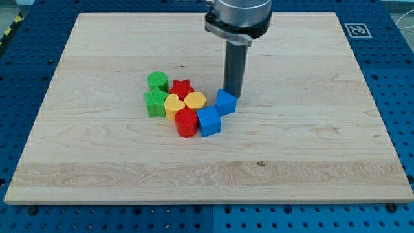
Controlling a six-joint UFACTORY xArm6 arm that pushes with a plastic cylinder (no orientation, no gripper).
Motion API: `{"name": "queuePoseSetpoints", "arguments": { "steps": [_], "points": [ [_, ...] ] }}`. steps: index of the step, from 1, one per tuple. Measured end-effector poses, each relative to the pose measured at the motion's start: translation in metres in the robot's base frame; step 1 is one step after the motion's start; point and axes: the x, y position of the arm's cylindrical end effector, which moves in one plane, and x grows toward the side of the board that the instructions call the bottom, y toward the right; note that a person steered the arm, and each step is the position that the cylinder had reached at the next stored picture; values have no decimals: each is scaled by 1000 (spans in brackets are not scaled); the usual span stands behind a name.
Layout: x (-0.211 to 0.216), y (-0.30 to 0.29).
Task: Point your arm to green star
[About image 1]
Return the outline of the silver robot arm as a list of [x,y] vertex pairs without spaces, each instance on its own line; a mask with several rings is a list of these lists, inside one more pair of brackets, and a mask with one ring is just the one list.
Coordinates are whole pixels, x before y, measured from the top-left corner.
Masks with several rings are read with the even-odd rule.
[[205,30],[238,46],[250,47],[272,18],[272,0],[212,0],[207,5]]

